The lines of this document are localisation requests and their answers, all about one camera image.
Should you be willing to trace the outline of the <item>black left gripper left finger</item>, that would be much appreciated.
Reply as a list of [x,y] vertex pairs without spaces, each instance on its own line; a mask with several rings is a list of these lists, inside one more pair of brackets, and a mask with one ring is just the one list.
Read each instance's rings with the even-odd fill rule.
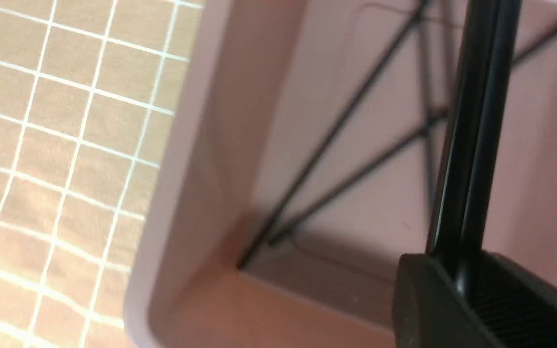
[[445,269],[424,254],[404,254],[396,270],[393,331],[398,348],[502,348],[462,298]]

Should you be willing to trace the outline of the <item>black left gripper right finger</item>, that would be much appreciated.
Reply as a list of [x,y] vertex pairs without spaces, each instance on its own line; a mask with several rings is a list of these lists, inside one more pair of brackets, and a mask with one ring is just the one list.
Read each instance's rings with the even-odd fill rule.
[[557,348],[557,287],[484,252],[471,308],[500,348]]

